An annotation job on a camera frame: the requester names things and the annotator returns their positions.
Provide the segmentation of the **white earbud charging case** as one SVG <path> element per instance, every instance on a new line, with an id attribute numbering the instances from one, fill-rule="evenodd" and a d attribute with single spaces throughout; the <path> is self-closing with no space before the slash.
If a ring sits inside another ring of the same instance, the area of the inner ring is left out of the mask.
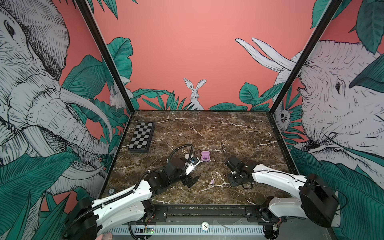
<path id="1" fill-rule="evenodd" d="M 185 154 L 185 156 L 184 156 L 184 158 L 186 159 L 186 160 L 188 160 L 188 159 L 191 159 L 191 158 L 193 158 L 194 157 L 194 155 L 193 154 Z"/>

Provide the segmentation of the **purple earbud charging case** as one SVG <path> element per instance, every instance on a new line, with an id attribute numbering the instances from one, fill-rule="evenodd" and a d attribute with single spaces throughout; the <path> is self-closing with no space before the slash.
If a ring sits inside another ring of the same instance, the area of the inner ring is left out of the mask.
<path id="1" fill-rule="evenodd" d="M 201 160 L 209 162 L 211 160 L 211 153 L 209 151 L 201 151 Z"/>

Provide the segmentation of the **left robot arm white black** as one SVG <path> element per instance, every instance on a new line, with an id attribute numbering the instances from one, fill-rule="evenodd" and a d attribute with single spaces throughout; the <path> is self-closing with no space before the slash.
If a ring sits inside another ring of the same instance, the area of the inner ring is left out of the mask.
<path id="1" fill-rule="evenodd" d="M 143 173 L 136 185 L 128 189 L 102 199 L 78 201 L 64 221 L 60 238 L 94 240 L 114 227 L 148 217 L 155 211 L 150 199 L 177 182 L 192 187 L 199 178 L 191 178 L 190 173 L 201 162 L 198 157 L 186 154 L 162 168 Z"/>

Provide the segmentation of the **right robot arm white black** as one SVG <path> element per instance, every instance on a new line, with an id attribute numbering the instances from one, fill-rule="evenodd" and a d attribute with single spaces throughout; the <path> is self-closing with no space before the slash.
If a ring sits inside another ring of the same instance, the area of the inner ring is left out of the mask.
<path id="1" fill-rule="evenodd" d="M 265 201 L 260 212 L 266 222 L 297 217 L 324 228 L 331 227 L 340 201 L 336 189 L 327 186 L 318 175 L 292 175 L 254 161 L 244 163 L 235 156 L 226 161 L 226 166 L 231 171 L 228 177 L 232 187 L 259 183 L 290 194 L 289 198 L 272 197 Z"/>

